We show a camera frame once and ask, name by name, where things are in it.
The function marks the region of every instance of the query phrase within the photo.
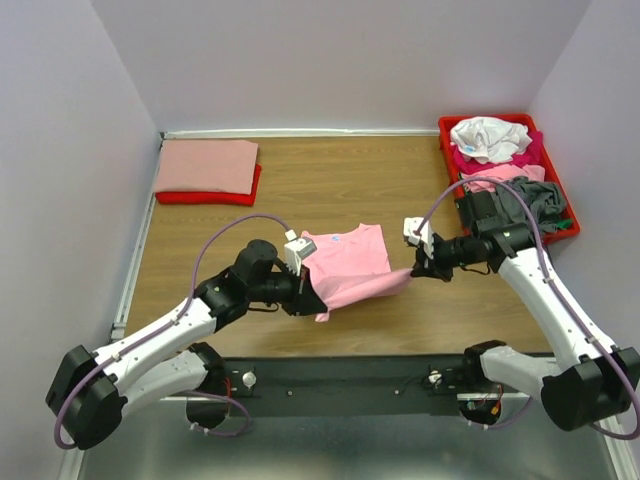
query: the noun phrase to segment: folded cloth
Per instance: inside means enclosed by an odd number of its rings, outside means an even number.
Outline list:
[[[166,140],[154,192],[250,195],[257,156],[246,140]]]
[[[317,250],[303,263],[309,268],[313,290],[328,312],[316,316],[326,322],[336,308],[365,298],[395,295],[411,281],[411,269],[391,271],[380,225],[360,224],[349,233],[310,235]]]
[[[261,172],[262,167],[256,165],[253,172],[253,185],[249,195],[224,192],[158,192],[156,193],[156,200],[164,205],[218,204],[251,207],[256,202]]]
[[[527,127],[494,117],[473,117],[451,129],[451,140],[478,163],[506,163],[525,152],[531,138]]]
[[[522,154],[512,155],[508,165],[524,167],[525,165],[538,165],[540,163],[540,158],[542,157],[542,132],[529,132],[529,137],[531,137],[531,143],[527,150]],[[451,145],[450,148],[453,154],[453,161],[462,173],[471,175],[495,166],[492,163],[483,164],[478,163],[473,158],[465,158],[455,144]]]
[[[505,184],[518,192],[527,204],[541,233],[558,231],[560,214],[567,208],[567,200],[556,183],[532,182],[526,177],[516,177]],[[498,213],[506,222],[529,225],[524,210],[513,195],[504,188],[497,188],[492,196]]]
[[[525,165],[520,168],[506,163],[487,170],[482,170],[481,172],[474,173],[473,175],[465,175],[463,173],[461,176],[462,178],[488,177],[499,182],[505,182],[516,177],[526,177],[529,180],[541,182],[544,180],[544,167],[541,167],[540,165]],[[495,185],[489,182],[470,182],[465,186],[471,192],[480,192],[482,190],[493,192],[495,190]]]

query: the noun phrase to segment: magenta cloth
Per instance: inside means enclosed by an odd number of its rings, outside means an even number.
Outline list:
[[[258,144],[246,140],[165,140],[154,193],[250,195],[257,158]]]
[[[531,137],[531,143],[527,147],[527,151],[521,155],[514,155],[513,159],[509,163],[503,163],[501,165],[513,165],[515,167],[524,167],[525,165],[538,165],[540,163],[540,157],[542,156],[542,132],[528,132]],[[467,175],[473,175],[474,173],[493,168],[494,163],[478,163],[473,159],[465,160],[464,155],[460,151],[457,145],[449,145],[451,153],[453,154],[453,161],[455,162],[458,170],[461,173]]]
[[[462,178],[493,178],[494,180],[497,180],[499,182],[506,182],[507,180],[512,180],[516,177],[527,177],[529,180],[542,182],[544,181],[544,172],[544,167],[540,165],[525,165],[520,168],[509,163],[503,163],[501,165],[498,165],[497,167],[478,172],[475,175],[465,175],[464,173],[461,173],[460,175],[462,176]],[[496,186],[493,183],[489,182],[470,182],[465,186],[474,193],[480,192],[482,190],[493,192],[496,189]]]
[[[380,225],[360,224],[349,233],[310,235],[318,250],[304,260],[311,285],[328,308],[316,322],[329,320],[331,310],[365,298],[396,295],[411,281],[411,269],[391,271]]]

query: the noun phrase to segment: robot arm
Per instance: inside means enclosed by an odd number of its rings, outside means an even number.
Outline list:
[[[124,416],[149,403],[198,389],[203,382],[223,385],[223,362],[210,346],[194,344],[175,354],[245,315],[252,302],[278,303],[289,315],[326,312],[302,265],[315,246],[309,239],[290,240],[285,245],[286,264],[270,243],[249,242],[232,266],[195,289],[188,309],[179,318],[189,299],[119,342],[91,353],[82,346],[68,352],[46,398],[56,415],[83,377],[105,361],[115,360],[80,391],[64,416],[63,426],[78,448],[100,443]],[[274,265],[280,271],[272,271]],[[140,341],[128,353],[120,353]]]
[[[473,224],[470,235],[451,240],[434,234],[428,223],[418,231],[421,217],[405,219],[405,240],[417,248],[412,275],[450,281],[453,268],[487,262],[490,271],[500,275],[527,306],[548,339],[555,362],[491,341],[466,349],[464,365],[449,378],[462,379],[470,387],[487,381],[509,385],[540,401],[553,422],[566,431],[628,410],[630,396],[594,341],[622,367],[634,388],[640,378],[636,350],[618,348],[549,267],[554,286],[588,326],[591,336],[585,337],[545,279],[527,225],[503,225],[491,214],[481,218]],[[546,253],[544,261],[551,264]]]

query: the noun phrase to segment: gray cloth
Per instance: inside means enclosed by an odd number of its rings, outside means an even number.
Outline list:
[[[522,197],[531,213],[533,213],[541,233],[558,231],[556,224],[561,220],[560,214],[567,208],[567,201],[557,184],[553,182],[535,182],[527,177],[516,177],[505,183]],[[493,203],[495,203],[498,213],[506,222],[529,224],[518,201],[504,188],[496,186],[496,192],[493,194]]]

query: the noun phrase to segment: gray floor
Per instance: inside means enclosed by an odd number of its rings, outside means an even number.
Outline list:
[[[556,429],[534,406],[499,431],[426,415],[257,419],[239,438],[189,431],[181,400],[128,418],[89,451],[86,480],[617,478],[604,439]]]

